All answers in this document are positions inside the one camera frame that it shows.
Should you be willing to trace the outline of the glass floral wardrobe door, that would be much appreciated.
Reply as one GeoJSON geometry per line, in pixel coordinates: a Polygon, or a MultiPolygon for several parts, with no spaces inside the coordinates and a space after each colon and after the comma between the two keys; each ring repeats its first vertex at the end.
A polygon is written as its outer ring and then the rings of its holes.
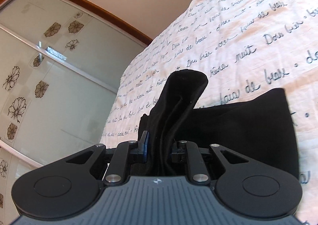
{"type": "Polygon", "coordinates": [[[120,78],[145,45],[67,0],[1,9],[1,224],[23,174],[100,142],[120,78]]]}

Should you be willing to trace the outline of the black pants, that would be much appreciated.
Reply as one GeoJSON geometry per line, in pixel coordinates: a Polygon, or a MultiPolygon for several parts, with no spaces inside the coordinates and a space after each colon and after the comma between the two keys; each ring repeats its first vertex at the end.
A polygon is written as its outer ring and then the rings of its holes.
{"type": "Polygon", "coordinates": [[[297,139],[285,91],[275,88],[251,101],[197,109],[207,84],[199,71],[171,73],[155,106],[140,119],[138,133],[149,133],[148,159],[134,164],[131,175],[179,175],[170,151],[186,140],[200,148],[220,144],[298,177],[297,139]]]}

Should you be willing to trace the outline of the white script-print bedspread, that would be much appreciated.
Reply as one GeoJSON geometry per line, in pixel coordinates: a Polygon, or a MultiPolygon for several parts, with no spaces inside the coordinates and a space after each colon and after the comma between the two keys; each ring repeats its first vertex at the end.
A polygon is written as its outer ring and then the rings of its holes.
{"type": "Polygon", "coordinates": [[[197,108],[284,88],[300,151],[297,216],[317,224],[317,0],[193,0],[124,71],[101,142],[136,139],[140,117],[182,69],[209,79],[197,108]]]}

